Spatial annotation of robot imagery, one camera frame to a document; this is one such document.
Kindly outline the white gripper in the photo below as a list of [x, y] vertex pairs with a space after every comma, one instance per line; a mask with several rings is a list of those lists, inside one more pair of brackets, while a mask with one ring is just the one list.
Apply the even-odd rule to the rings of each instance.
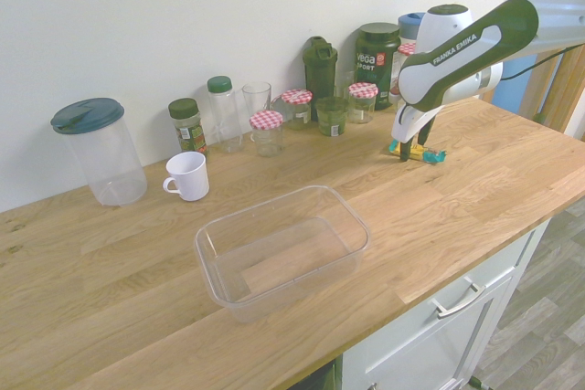
[[399, 144], [399, 157], [402, 162], [410, 158], [412, 138], [418, 132], [417, 144], [424, 146], [429, 138], [435, 121], [435, 110], [419, 111], [413, 106], [402, 105], [394, 120], [391, 135]]

